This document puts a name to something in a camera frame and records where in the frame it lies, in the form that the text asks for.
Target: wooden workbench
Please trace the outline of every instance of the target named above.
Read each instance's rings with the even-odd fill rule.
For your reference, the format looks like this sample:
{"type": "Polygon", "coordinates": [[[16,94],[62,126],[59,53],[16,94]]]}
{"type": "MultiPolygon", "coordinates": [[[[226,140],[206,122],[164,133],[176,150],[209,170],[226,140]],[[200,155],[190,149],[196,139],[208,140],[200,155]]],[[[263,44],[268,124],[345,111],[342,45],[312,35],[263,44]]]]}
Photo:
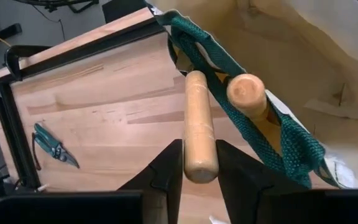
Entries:
{"type": "MultiPolygon", "coordinates": [[[[31,56],[22,67],[151,17],[141,9],[31,56]]],[[[77,169],[36,148],[40,181],[50,185],[49,191],[115,190],[182,137],[184,78],[166,43],[167,34],[157,34],[12,85],[27,140],[40,122],[80,163],[77,169]]],[[[8,73],[3,68],[0,77],[8,73]]],[[[216,138],[256,157],[212,97],[211,106],[216,138]]],[[[0,145],[10,175],[17,178],[1,124],[0,145]]],[[[328,186],[314,175],[312,179],[314,187],[328,186]]],[[[229,221],[217,180],[196,185],[184,179],[180,223],[209,223],[210,215],[229,221]]]]}

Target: tool handle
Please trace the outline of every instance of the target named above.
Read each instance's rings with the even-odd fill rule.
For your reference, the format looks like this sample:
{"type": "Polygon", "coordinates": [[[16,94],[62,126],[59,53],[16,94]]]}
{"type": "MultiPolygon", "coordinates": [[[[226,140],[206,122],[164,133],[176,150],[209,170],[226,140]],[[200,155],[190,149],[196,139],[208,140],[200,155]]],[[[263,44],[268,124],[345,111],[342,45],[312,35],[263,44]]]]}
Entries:
{"type": "Polygon", "coordinates": [[[190,72],[185,86],[185,174],[192,182],[205,184],[214,180],[219,172],[205,75],[190,72]]]}
{"type": "Polygon", "coordinates": [[[230,103],[251,120],[264,120],[268,108],[264,83],[255,75],[242,74],[227,86],[230,103]]]}
{"type": "Polygon", "coordinates": [[[238,75],[227,86],[227,98],[256,125],[274,151],[282,155],[281,129],[276,125],[275,114],[269,111],[264,83],[255,75],[238,75]]]}
{"type": "Polygon", "coordinates": [[[45,139],[46,143],[50,147],[56,148],[60,144],[60,142],[57,139],[55,139],[51,134],[49,134],[49,132],[41,125],[35,123],[34,129],[36,133],[40,134],[41,137],[45,139]]]}
{"type": "Polygon", "coordinates": [[[55,152],[52,150],[52,147],[46,142],[43,136],[39,133],[34,133],[34,141],[48,154],[52,157],[55,155],[55,152]]]}

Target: metal bar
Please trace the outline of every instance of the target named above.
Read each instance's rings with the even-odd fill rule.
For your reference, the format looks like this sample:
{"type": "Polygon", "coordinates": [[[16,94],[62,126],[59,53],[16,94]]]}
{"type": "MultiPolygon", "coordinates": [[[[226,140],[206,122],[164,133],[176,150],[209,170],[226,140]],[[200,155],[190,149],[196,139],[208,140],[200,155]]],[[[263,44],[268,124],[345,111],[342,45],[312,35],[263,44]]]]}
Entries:
{"type": "Polygon", "coordinates": [[[20,180],[26,187],[40,187],[30,147],[8,83],[0,84],[0,120],[20,180]]]}
{"type": "MultiPolygon", "coordinates": [[[[164,28],[160,26],[154,18],[140,22],[136,25],[120,30],[98,40],[77,47],[75,49],[56,55],[46,59],[35,65],[31,65],[21,70],[23,79],[33,77],[40,73],[53,70],[73,62],[77,62],[92,55],[100,54],[107,50],[111,50],[131,42],[135,42],[152,35],[164,32],[164,28]]],[[[16,80],[11,74],[7,74],[0,78],[0,82],[14,83],[16,80]]]]}

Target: green handle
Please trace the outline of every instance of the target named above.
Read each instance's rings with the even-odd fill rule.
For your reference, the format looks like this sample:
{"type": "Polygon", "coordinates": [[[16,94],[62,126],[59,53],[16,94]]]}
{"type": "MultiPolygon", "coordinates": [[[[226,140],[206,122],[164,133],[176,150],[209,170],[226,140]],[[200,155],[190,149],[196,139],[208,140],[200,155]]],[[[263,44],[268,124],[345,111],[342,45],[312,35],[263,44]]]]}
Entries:
{"type": "Polygon", "coordinates": [[[52,151],[52,147],[45,141],[45,139],[39,134],[34,134],[34,141],[38,143],[38,145],[52,157],[54,156],[54,152],[52,151]]]}
{"type": "Polygon", "coordinates": [[[52,148],[56,148],[60,144],[60,142],[57,141],[51,134],[49,134],[49,132],[47,130],[45,130],[43,127],[41,127],[41,125],[35,123],[34,129],[35,129],[35,132],[38,133],[42,139],[45,140],[42,144],[46,144],[46,145],[48,145],[48,147],[52,147],[52,148]]]}

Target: green mesh fabric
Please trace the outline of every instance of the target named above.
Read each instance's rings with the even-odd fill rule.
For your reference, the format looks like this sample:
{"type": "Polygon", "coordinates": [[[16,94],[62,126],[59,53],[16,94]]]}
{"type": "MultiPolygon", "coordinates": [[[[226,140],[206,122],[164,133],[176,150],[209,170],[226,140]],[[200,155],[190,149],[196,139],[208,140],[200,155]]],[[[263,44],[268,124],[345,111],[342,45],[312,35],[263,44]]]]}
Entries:
{"type": "MultiPolygon", "coordinates": [[[[178,12],[169,11],[164,15],[156,16],[156,19],[163,26],[171,26],[170,41],[189,57],[195,70],[202,71],[206,75],[210,92],[264,164],[310,188],[308,173],[318,170],[324,158],[324,148],[320,143],[269,101],[278,116],[282,130],[283,156],[278,155],[253,122],[230,104],[226,96],[227,83],[219,80],[214,68],[203,57],[196,43],[201,44],[212,62],[231,77],[246,71],[207,32],[178,12]]],[[[173,54],[172,46],[170,46],[170,54],[173,54]]]]}

